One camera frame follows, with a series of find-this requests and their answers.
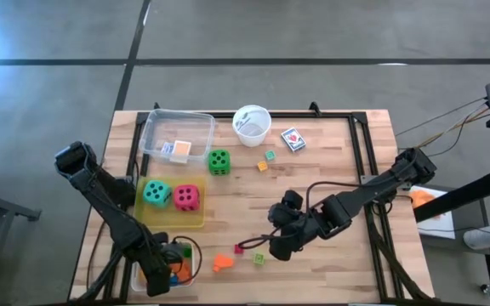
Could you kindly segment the yellow translucent tray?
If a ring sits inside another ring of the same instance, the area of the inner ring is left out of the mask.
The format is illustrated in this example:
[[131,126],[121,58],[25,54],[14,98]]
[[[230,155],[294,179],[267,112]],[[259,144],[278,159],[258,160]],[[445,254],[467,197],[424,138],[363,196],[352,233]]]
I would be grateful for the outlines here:
[[[156,180],[167,184],[173,194],[168,199],[166,207],[157,207],[144,198],[144,191],[148,183]],[[175,189],[180,185],[194,185],[198,188],[199,208],[195,211],[185,212],[179,210],[174,204]],[[155,176],[142,177],[138,182],[134,204],[134,217],[145,224],[150,230],[169,229],[195,229],[204,225],[206,204],[207,180],[201,176]]]

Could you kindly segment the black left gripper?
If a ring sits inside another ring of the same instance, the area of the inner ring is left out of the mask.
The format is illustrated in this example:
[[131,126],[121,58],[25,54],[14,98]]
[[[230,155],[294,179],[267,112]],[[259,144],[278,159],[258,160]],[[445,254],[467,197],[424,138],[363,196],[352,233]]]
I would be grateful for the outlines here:
[[144,246],[140,255],[140,267],[144,273],[146,292],[149,297],[164,294],[170,290],[171,269],[168,266],[163,247],[168,243],[166,232],[144,233]]

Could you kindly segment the teal foam die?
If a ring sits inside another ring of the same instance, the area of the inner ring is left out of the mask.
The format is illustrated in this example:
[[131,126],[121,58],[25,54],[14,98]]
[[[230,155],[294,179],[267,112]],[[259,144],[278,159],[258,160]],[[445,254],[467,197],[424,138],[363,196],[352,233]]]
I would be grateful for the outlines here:
[[171,196],[171,186],[161,180],[149,180],[143,189],[143,200],[154,207],[166,208]]

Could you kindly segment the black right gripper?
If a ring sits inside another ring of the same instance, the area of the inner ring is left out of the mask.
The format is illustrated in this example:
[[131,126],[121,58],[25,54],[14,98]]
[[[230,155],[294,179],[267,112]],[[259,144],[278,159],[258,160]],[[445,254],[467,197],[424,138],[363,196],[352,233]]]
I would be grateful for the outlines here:
[[289,261],[306,243],[324,239],[322,215],[315,209],[303,212],[303,201],[294,190],[286,190],[268,212],[268,220],[280,230],[280,235],[270,240],[269,252],[280,261]]

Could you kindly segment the white plastic bin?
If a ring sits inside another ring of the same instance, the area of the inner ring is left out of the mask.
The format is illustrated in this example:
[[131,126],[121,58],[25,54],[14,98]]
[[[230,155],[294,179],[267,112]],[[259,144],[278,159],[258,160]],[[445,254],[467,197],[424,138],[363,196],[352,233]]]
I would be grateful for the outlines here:
[[[172,245],[172,247],[177,247],[175,251],[169,252],[168,255],[171,257],[170,264],[175,264],[175,263],[181,263],[183,261],[188,261],[190,266],[191,266],[191,273],[192,276],[196,272],[196,259],[195,259],[195,247],[190,243],[186,241],[177,241],[175,244]],[[184,249],[186,247],[190,247],[192,249],[192,255],[190,258],[185,258],[184,257]],[[139,282],[138,279],[138,270],[141,269],[138,264],[134,264],[133,270],[132,270],[132,275],[131,275],[131,287],[135,292],[145,292],[146,291],[146,284],[147,282],[143,285],[142,283]],[[191,277],[191,281],[188,284],[184,285],[177,285],[177,286],[171,286],[171,287],[187,287],[190,286],[193,283],[193,279]]]

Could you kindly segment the clear plastic bin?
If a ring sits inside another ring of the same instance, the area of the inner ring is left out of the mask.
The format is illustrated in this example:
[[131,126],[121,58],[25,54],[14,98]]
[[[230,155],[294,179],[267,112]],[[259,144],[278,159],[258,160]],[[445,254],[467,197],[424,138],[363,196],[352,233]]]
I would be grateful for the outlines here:
[[214,141],[216,121],[213,116],[191,111],[156,109],[146,118],[139,148],[160,162],[171,162],[170,155],[162,154],[164,142],[175,140],[191,142],[188,162],[204,164]]

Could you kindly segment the angled orange brick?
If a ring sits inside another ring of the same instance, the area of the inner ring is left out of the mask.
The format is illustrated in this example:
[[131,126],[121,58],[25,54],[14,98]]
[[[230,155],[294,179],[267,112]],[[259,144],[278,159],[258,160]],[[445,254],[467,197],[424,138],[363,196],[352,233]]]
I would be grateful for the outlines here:
[[214,258],[213,272],[220,272],[222,269],[231,268],[234,265],[234,259],[221,253]]

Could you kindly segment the translucent white cup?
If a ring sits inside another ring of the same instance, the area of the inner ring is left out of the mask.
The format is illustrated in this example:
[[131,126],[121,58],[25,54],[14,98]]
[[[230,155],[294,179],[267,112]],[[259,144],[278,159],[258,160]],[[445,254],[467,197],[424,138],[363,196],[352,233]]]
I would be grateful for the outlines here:
[[262,106],[245,105],[234,113],[232,127],[243,145],[256,147],[271,129],[271,115]]

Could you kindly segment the orange crumpled object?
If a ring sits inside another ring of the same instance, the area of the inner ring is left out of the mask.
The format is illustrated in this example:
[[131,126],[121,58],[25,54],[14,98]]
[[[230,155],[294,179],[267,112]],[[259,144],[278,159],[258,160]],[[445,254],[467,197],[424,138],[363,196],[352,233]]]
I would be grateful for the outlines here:
[[434,195],[424,190],[414,190],[409,193],[412,199],[412,206],[414,209],[423,206],[429,201],[436,199]]

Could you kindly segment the green foam die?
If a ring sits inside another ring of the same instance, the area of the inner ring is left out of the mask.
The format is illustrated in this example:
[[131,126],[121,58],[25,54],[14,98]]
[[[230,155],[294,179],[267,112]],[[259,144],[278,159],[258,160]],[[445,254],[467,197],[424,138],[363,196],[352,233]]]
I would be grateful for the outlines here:
[[231,158],[227,150],[212,150],[208,155],[208,169],[213,176],[230,173]]

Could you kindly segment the black slanted beam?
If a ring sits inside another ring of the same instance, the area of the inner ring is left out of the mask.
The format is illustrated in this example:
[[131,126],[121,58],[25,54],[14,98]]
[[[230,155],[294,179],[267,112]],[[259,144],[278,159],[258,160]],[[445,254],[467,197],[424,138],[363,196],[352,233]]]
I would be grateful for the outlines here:
[[414,217],[419,223],[489,195],[490,173],[455,190],[448,191],[446,194],[415,208],[413,210]]

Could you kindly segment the long orange brick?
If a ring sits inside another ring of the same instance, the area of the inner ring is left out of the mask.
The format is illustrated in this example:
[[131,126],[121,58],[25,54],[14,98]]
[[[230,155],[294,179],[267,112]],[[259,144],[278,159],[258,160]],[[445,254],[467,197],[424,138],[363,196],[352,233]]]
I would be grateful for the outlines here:
[[169,266],[172,270],[172,276],[178,277],[179,285],[188,284],[191,281],[191,266],[188,261],[171,263]]

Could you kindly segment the white paper sheet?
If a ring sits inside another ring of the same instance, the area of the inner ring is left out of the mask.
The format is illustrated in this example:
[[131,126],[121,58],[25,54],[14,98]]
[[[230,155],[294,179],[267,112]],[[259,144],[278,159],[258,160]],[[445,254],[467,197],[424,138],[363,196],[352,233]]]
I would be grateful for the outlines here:
[[[408,195],[411,191],[414,190],[427,191],[434,195],[436,198],[446,194],[446,191],[434,190],[415,185],[411,187]],[[430,235],[451,240],[455,239],[455,232],[453,231],[453,215],[451,212],[445,212],[441,215],[426,219],[425,221],[418,222],[418,229],[421,235]]]

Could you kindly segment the person's foot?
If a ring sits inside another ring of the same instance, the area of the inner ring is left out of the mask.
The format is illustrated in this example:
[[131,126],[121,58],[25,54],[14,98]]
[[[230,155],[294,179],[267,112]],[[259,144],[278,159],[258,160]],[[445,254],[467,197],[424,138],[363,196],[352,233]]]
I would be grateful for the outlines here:
[[473,250],[490,248],[490,226],[466,231],[463,240],[465,245]]

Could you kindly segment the pink foam die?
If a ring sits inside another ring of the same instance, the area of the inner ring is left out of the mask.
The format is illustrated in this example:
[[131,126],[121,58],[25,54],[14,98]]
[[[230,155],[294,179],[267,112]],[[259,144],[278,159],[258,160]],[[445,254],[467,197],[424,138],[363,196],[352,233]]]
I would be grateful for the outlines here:
[[197,211],[200,208],[200,192],[194,184],[181,184],[174,190],[174,206],[179,211]]

